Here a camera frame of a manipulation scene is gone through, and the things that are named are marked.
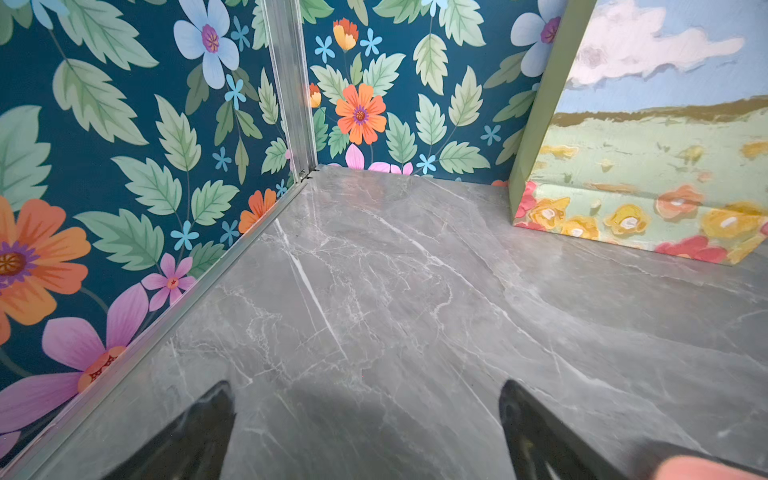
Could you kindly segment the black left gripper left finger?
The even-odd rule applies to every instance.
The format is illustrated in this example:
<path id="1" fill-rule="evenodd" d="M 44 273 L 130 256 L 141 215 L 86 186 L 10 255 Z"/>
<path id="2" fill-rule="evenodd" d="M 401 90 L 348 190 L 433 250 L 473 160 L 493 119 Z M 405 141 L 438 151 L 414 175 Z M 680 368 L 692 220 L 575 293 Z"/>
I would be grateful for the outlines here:
<path id="1" fill-rule="evenodd" d="M 219 381 L 105 477 L 218 479 L 235 419 L 232 387 Z"/>

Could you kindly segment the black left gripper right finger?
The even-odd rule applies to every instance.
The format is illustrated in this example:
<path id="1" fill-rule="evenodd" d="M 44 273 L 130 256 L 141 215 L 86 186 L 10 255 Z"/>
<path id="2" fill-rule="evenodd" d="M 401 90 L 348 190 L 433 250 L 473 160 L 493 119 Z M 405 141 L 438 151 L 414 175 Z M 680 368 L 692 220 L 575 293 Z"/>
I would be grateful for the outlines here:
<path id="1" fill-rule="evenodd" d="M 765 479 L 767 472 L 662 441 L 647 441 L 620 470 L 538 400 L 507 380 L 500 423 L 518 479 Z"/>

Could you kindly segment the painted landscape paper bag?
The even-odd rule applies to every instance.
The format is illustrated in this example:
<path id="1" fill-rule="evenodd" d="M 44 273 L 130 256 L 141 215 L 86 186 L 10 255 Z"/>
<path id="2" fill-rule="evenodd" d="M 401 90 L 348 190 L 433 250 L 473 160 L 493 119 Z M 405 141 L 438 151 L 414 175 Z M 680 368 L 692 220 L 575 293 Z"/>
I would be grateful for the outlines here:
<path id="1" fill-rule="evenodd" d="M 735 265 L 767 239 L 767 5 L 598 1 L 574 35 L 542 1 L 510 32 L 556 65 L 553 111 L 510 181 L 518 228 Z"/>

